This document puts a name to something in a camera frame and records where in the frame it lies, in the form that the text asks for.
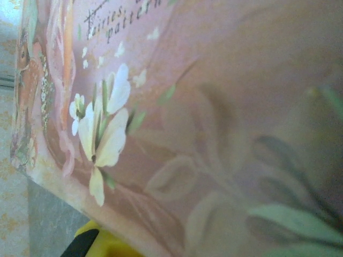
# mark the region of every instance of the gray floor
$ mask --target gray floor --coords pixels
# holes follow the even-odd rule
[[[88,218],[28,180],[30,256],[58,257]]]

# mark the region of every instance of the yellow object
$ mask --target yellow object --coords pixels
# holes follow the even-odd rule
[[[75,237],[90,229],[98,229],[99,234],[87,252],[86,257],[143,257],[143,255],[135,251],[128,244],[120,241],[94,221],[89,221],[76,231]]]

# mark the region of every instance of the pink book cover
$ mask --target pink book cover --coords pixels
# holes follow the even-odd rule
[[[145,256],[341,256],[342,16],[24,0],[12,164]]]

